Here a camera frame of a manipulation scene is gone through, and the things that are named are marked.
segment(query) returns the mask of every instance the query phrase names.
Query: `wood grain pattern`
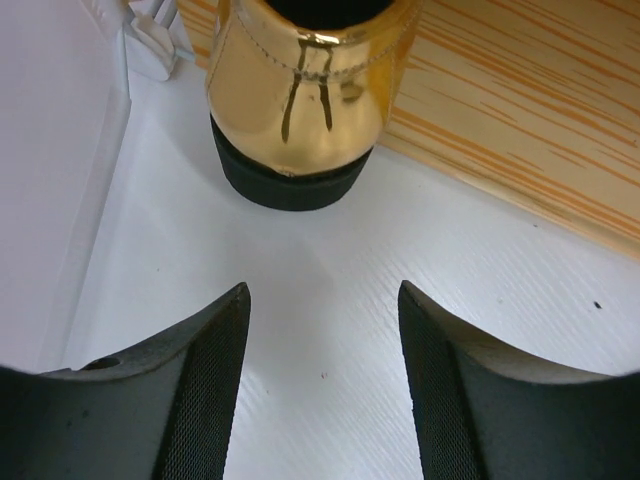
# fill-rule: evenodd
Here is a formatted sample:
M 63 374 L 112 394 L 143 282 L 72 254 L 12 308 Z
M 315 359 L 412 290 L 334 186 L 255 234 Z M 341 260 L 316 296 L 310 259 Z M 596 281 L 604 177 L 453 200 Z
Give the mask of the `wood grain pattern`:
M 640 0 L 427 0 L 381 143 L 640 258 L 639 139 Z

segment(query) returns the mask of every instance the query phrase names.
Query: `white tabletop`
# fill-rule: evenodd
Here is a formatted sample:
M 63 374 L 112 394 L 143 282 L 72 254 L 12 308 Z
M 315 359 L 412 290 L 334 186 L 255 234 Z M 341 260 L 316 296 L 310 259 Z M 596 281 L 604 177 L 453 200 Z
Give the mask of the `white tabletop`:
M 640 365 L 630 259 L 384 148 L 337 204 L 265 209 L 222 174 L 203 71 L 131 81 L 66 362 L 130 346 L 246 281 L 225 479 L 422 478 L 397 328 L 403 279 L 529 352 L 601 373 Z

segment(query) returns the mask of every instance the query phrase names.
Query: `black rubber base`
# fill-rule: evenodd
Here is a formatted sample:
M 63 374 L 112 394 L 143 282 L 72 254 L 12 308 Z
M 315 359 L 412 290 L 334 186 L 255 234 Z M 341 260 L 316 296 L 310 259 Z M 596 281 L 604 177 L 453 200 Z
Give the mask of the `black rubber base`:
M 371 150 L 357 160 L 328 172 L 286 177 L 242 154 L 222 134 L 211 117 L 222 169 L 240 195 L 277 210 L 317 210 L 340 200 L 360 175 Z

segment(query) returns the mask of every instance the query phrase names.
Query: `white table surface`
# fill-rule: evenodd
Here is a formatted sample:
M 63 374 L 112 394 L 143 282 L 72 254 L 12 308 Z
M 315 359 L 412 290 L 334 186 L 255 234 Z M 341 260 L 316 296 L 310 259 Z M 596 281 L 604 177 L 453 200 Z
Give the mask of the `white table surface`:
M 182 64 L 169 82 L 131 81 L 66 363 L 130 346 L 246 281 L 225 479 L 422 478 L 397 328 L 403 279 L 545 358 L 640 366 L 632 260 L 384 148 L 324 210 L 251 204 L 222 174 L 204 72 Z

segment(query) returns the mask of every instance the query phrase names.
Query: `wooden board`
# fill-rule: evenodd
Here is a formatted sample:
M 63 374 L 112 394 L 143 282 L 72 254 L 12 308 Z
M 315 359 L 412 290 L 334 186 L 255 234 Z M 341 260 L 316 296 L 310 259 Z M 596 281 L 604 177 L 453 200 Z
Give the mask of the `wooden board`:
M 640 258 L 640 0 L 426 0 L 381 143 Z

